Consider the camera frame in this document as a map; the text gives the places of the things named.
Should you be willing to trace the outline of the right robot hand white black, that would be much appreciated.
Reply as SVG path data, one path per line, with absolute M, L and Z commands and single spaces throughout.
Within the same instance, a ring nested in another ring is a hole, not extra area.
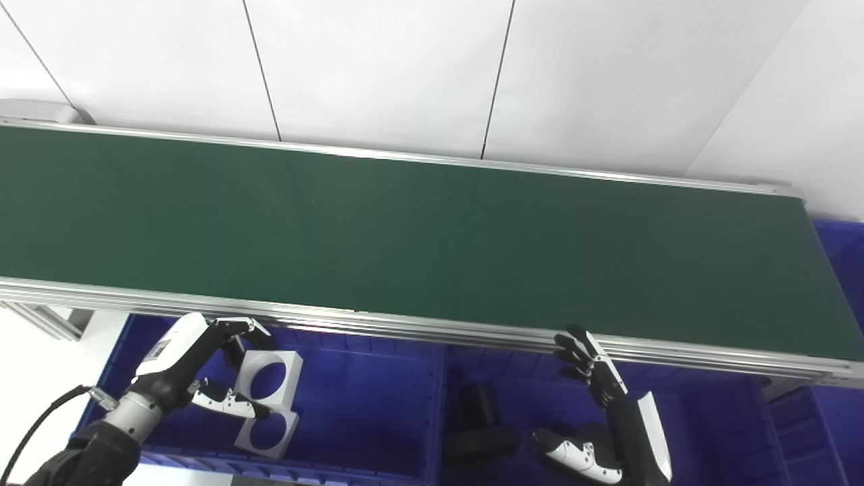
M 628 390 L 618 367 L 589 331 L 570 323 L 555 334 L 562 374 L 587 386 L 605 424 L 568 439 L 548 429 L 531 434 L 540 458 L 592 485 L 670 485 L 672 455 L 652 393 Z

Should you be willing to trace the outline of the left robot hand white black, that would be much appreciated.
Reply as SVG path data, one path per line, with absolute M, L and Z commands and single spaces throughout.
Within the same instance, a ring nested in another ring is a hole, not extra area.
M 128 391 L 153 401 L 164 413 L 192 404 L 213 412 L 263 421 L 271 415 L 268 406 L 213 379 L 197 377 L 218 350 L 230 367 L 240 369 L 246 358 L 244 340 L 255 345 L 257 350 L 275 348 L 271 332 L 254 318 L 207 319 L 200 312 L 186 314 L 148 351 Z

